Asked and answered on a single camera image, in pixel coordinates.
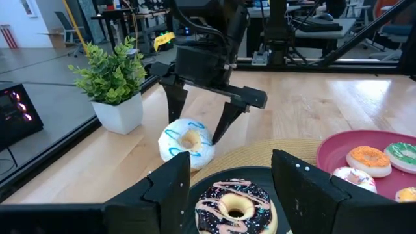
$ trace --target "black plate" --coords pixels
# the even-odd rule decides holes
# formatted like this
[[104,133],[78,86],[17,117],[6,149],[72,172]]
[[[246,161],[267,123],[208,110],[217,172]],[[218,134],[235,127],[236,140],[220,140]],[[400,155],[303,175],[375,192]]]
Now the black plate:
[[272,170],[262,166],[245,166],[233,168],[215,173],[195,184],[189,190],[188,207],[185,211],[183,233],[198,234],[195,224],[195,204],[198,202],[201,194],[205,192],[215,182],[224,179],[245,179],[255,183],[262,189],[266,190],[272,199],[276,210],[278,211],[278,232],[277,234],[286,234],[290,230],[283,208],[280,205],[278,195],[274,190]]

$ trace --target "white donut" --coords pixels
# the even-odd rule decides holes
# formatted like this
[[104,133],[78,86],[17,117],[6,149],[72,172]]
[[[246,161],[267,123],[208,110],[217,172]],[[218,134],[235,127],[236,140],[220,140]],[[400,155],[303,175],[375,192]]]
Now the white donut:
[[357,185],[363,189],[377,193],[376,182],[369,174],[362,170],[344,166],[335,169],[335,171],[333,171],[333,175],[340,177],[353,185]]
[[178,119],[166,127],[159,138],[159,151],[167,162],[178,153],[189,151],[192,171],[200,170],[214,157],[212,135],[200,122]]

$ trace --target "pink icing drizzle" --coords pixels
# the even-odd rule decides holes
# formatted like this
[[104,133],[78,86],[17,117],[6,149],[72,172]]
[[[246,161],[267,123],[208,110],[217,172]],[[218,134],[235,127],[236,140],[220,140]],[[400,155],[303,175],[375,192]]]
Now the pink icing drizzle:
[[213,203],[217,203],[218,205],[224,205],[224,204],[220,200],[215,199],[215,198],[202,199],[196,204],[196,209],[200,209],[200,210],[203,210],[203,211],[208,211],[208,212],[212,213],[213,215],[215,215],[219,219],[225,218],[226,220],[233,223],[232,226],[225,225],[225,224],[218,225],[218,230],[219,230],[220,234],[229,234],[229,231],[238,231],[238,232],[241,232],[241,233],[247,232],[248,228],[247,228],[246,224],[244,224],[244,222],[236,221],[232,218],[228,218],[228,217],[222,215],[216,209],[214,209],[212,207],[209,207],[208,205],[203,204],[204,202],[213,202]]
[[249,199],[251,199],[251,200],[253,200],[253,201],[257,202],[257,203],[260,203],[260,205],[256,205],[256,207],[260,207],[260,208],[263,208],[263,209],[270,209],[269,202],[266,201],[266,200],[264,200],[264,199],[258,198],[256,196],[253,196],[251,194],[247,194],[247,193],[244,193],[244,192],[239,192],[239,191],[234,190],[232,188],[226,188],[226,187],[223,186],[223,185],[245,185],[245,186],[248,186],[248,185],[251,185],[251,184],[252,183],[250,181],[216,182],[216,183],[214,183],[213,186],[216,187],[216,188],[220,188],[220,189],[225,189],[225,190],[228,190],[228,191],[232,191],[235,194],[238,194],[240,196],[244,196],[244,197],[249,198]]
[[[251,194],[247,194],[247,193],[243,193],[243,192],[239,192],[237,190],[234,190],[232,188],[226,188],[224,185],[242,185],[242,186],[250,186],[252,183],[250,181],[240,181],[238,179],[230,181],[230,182],[216,182],[214,183],[214,187],[219,188],[219,189],[225,189],[228,191],[232,191],[235,194],[244,196],[246,198],[249,198],[253,201],[256,201],[257,203],[259,203],[260,205],[256,205],[258,207],[261,207],[263,209],[270,209],[270,203],[262,198],[258,198],[257,196],[253,196]],[[239,232],[239,233],[245,233],[247,232],[248,228],[246,226],[246,224],[243,221],[237,221],[234,220],[232,218],[228,218],[226,216],[224,216],[223,214],[221,214],[219,211],[217,211],[216,209],[209,207],[208,205],[205,205],[203,203],[205,202],[213,202],[219,205],[223,205],[225,207],[225,204],[223,204],[219,199],[215,199],[215,198],[206,198],[206,199],[202,199],[200,200],[195,208],[196,209],[200,209],[203,211],[207,211],[212,213],[213,215],[215,215],[218,219],[223,219],[225,218],[226,220],[230,221],[233,223],[232,226],[230,225],[226,225],[226,224],[219,224],[218,225],[218,231],[220,234],[229,234],[229,231],[235,231],[235,232]]]

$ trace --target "green plant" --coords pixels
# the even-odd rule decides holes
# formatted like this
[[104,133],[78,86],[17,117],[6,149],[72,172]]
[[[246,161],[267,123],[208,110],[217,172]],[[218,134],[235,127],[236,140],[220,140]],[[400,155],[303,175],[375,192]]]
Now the green plant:
[[117,45],[115,54],[108,55],[103,49],[89,43],[87,45],[89,68],[80,69],[69,65],[69,69],[81,75],[75,85],[82,88],[92,101],[118,105],[140,92],[146,71],[140,61],[143,55],[127,56],[133,48],[134,38],[127,37],[124,44]]

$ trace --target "red plate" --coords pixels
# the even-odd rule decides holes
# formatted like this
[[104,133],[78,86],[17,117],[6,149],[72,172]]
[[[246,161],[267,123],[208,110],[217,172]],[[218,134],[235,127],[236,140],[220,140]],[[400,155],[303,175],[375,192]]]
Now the red plate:
[[[348,166],[346,154],[358,146],[370,146],[384,151],[391,143],[404,142],[416,145],[416,137],[385,131],[357,130],[338,133],[328,137],[318,148],[318,168],[332,173],[336,168]],[[396,192],[407,187],[416,187],[416,175],[393,167],[390,175],[376,178],[378,194],[394,199]]]

